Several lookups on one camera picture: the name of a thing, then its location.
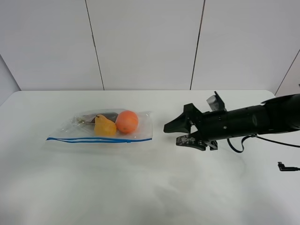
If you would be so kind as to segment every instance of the tabletop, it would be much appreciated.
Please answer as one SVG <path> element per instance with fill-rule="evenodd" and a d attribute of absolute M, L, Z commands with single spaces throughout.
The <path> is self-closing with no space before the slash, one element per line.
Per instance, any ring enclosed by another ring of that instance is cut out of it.
<path fill-rule="evenodd" d="M 178 147 L 163 126 L 212 90 L 20 91 L 0 106 L 0 220 L 6 225 L 293 225 L 300 223 L 300 151 L 256 138 L 233 152 Z M 227 110 L 258 105 L 264 90 L 220 90 Z M 153 140 L 122 144 L 45 142 L 74 114 L 151 112 Z M 264 135 L 300 144 L 299 132 Z M 240 144 L 240 138 L 233 144 Z"/>

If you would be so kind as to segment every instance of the plastic bag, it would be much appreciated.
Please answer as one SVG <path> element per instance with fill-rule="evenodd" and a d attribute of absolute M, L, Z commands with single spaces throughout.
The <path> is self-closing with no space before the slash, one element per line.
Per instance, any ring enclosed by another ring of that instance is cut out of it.
<path fill-rule="evenodd" d="M 125 109 L 83 112 L 53 132 L 47 140 L 66 143 L 130 143 L 152 140 L 148 112 Z"/>

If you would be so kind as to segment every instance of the pear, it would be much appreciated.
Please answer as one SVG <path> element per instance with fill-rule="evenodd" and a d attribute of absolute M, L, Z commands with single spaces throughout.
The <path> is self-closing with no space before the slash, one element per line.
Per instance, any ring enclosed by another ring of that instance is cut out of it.
<path fill-rule="evenodd" d="M 94 132 L 97 136 L 115 136 L 117 133 L 117 126 L 105 116 L 98 114 L 95 117 Z"/>

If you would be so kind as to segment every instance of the cable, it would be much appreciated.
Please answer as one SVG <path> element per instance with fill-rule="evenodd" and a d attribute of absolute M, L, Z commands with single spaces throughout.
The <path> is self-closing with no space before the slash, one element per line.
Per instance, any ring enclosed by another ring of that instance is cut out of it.
<path fill-rule="evenodd" d="M 300 168 L 298 168 L 298 167 L 285 166 L 282 162 L 278 162 L 278 168 L 280 171 L 299 171 L 300 170 Z"/>
<path fill-rule="evenodd" d="M 265 141 L 268 141 L 268 142 L 273 142 L 273 143 L 276 143 L 276 144 L 281 144 L 281 145 L 286 145 L 286 146 L 290 146 L 290 147 L 294 147 L 294 148 L 300 148 L 299 145 L 294 145 L 294 144 L 287 144 L 287 143 L 282 143 L 282 142 L 277 142 L 277 141 L 273 141 L 273 140 L 270 140 L 270 139 L 266 139 L 266 138 L 263 138 L 263 137 L 258 137 L 258 136 L 255 136 L 259 139 L 262 139 L 262 140 L 265 140 Z"/>
<path fill-rule="evenodd" d="M 257 135 L 252 135 L 252 136 L 245 136 L 245 137 L 243 137 L 243 139 L 242 139 L 242 141 L 241 141 L 242 151 L 237 150 L 237 149 L 231 144 L 229 138 L 227 139 L 227 142 L 228 142 L 230 148 L 231 148 L 233 151 L 235 151 L 235 152 L 237 152 L 237 153 L 242 153 L 242 152 L 244 151 L 244 149 L 245 149 L 243 143 L 244 143 L 245 140 L 247 140 L 247 139 L 250 138 L 250 137 L 256 137 L 256 138 L 262 139 L 262 140 L 264 140 L 264 141 L 268 141 L 268 142 L 272 142 L 272 143 L 276 143 L 276 144 L 281 144 L 281 145 L 286 145 L 286 146 L 290 146 L 290 147 L 294 147 L 294 148 L 300 148 L 300 145 L 294 145 L 294 144 L 287 144 L 287 143 L 277 142 L 277 141 L 273 141 L 273 140 L 266 139 L 266 138 L 263 138 L 263 137 L 258 137 Z"/>

